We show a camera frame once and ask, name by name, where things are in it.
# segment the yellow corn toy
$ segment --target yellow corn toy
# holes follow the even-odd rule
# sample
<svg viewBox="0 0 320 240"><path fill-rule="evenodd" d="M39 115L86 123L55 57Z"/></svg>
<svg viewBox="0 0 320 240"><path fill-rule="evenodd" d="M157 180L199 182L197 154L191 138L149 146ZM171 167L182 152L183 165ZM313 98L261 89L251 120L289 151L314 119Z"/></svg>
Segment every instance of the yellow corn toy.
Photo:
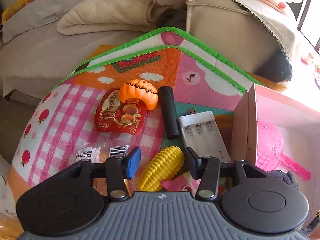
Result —
<svg viewBox="0 0 320 240"><path fill-rule="evenodd" d="M159 191L161 181L171 180L181 169L184 162L182 150L177 146L162 149L148 163L138 180L139 191Z"/></svg>

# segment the pink mesh ball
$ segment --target pink mesh ball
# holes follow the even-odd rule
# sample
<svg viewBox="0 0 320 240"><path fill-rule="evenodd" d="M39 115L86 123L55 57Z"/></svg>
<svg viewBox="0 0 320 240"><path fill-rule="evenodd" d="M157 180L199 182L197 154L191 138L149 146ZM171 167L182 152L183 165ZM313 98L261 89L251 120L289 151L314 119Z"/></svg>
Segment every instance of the pink mesh ball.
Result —
<svg viewBox="0 0 320 240"><path fill-rule="evenodd" d="M264 171L275 170L280 164L283 137L279 129L267 122L258 121L258 152L256 166Z"/></svg>

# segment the barcode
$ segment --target barcode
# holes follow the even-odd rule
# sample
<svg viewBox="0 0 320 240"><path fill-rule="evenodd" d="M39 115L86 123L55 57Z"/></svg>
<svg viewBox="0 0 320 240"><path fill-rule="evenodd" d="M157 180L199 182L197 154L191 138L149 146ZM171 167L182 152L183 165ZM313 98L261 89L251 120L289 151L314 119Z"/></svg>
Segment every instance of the barcode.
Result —
<svg viewBox="0 0 320 240"><path fill-rule="evenodd" d="M129 145L111 147L110 157L113 157L113 156L125 157L128 148L129 148Z"/></svg>

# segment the gray pillow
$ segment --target gray pillow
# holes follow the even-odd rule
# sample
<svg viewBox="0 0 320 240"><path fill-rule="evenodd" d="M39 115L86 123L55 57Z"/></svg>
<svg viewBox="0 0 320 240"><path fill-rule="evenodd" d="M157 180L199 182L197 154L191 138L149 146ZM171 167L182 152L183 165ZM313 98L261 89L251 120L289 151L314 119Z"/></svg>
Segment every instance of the gray pillow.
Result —
<svg viewBox="0 0 320 240"><path fill-rule="evenodd" d="M21 33L59 20L81 1L83 0L33 1L4 23L1 30L3 34L2 42L8 43Z"/></svg>

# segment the black cylinder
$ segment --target black cylinder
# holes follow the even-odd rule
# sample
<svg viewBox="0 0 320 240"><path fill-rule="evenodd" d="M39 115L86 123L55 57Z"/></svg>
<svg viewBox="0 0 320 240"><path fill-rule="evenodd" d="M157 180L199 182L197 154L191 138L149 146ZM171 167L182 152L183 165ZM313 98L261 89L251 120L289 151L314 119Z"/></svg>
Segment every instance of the black cylinder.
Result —
<svg viewBox="0 0 320 240"><path fill-rule="evenodd" d="M180 137L176 108L174 106L173 91L169 86L158 89L159 102L164 121L165 132L169 140Z"/></svg>

